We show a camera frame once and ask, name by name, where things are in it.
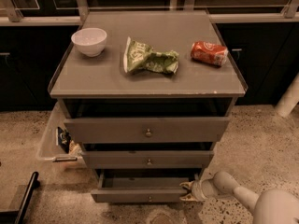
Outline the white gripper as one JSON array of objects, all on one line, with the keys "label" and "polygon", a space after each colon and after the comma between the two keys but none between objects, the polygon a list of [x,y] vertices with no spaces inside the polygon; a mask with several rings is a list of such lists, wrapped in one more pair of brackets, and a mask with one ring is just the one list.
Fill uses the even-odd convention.
[{"label": "white gripper", "polygon": [[180,197],[183,202],[201,202],[214,196],[214,187],[209,179],[182,182],[179,185],[191,191],[191,193]]}]

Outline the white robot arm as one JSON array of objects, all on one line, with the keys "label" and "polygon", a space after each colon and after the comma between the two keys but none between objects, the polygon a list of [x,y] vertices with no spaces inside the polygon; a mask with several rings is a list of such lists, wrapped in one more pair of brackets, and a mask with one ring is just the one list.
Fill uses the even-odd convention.
[{"label": "white robot arm", "polygon": [[232,199],[252,224],[298,224],[298,79],[274,106],[233,111],[216,160],[201,180],[181,184],[187,203]]}]

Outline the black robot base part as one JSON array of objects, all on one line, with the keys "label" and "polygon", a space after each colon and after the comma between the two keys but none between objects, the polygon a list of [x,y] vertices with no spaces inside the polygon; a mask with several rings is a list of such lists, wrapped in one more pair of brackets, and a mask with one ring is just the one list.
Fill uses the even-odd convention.
[{"label": "black robot base part", "polygon": [[23,223],[33,192],[35,189],[37,189],[40,186],[38,177],[39,177],[39,172],[32,173],[28,185],[26,186],[26,190],[21,199],[21,204],[18,209],[0,212],[0,224],[22,224]]}]

